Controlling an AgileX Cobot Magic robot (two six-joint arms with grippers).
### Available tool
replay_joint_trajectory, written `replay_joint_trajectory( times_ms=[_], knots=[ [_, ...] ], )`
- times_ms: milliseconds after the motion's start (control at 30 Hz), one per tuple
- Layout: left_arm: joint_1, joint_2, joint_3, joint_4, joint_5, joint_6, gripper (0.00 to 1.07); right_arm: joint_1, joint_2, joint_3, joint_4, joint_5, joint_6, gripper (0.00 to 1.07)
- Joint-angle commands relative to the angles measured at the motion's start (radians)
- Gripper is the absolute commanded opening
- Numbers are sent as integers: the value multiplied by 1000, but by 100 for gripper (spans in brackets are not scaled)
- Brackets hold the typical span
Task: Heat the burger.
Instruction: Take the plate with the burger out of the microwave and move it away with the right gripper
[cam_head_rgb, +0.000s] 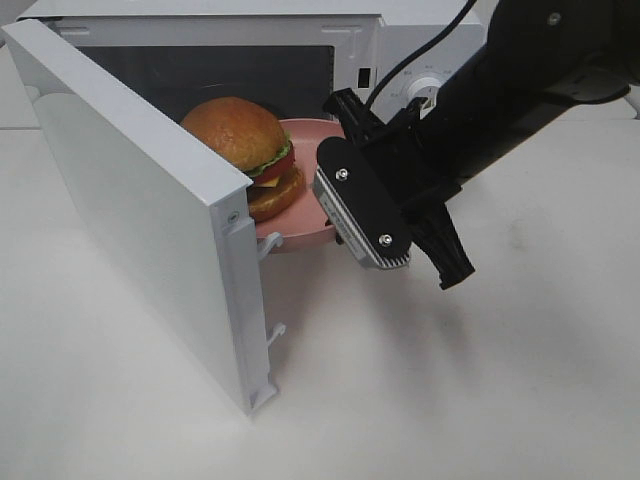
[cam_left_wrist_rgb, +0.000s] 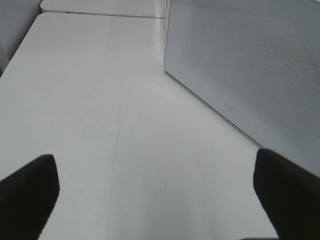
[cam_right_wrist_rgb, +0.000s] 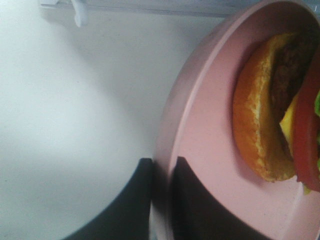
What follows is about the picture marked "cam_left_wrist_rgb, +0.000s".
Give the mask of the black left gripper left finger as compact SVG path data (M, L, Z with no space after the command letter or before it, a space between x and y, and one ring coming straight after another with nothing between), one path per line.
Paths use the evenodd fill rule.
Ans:
M55 158L44 154L0 182L0 238L39 239L60 193Z

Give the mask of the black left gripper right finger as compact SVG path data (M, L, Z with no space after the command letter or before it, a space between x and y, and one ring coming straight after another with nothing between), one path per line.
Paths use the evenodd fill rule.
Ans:
M281 240L320 238L320 179L271 149L257 151L253 188Z

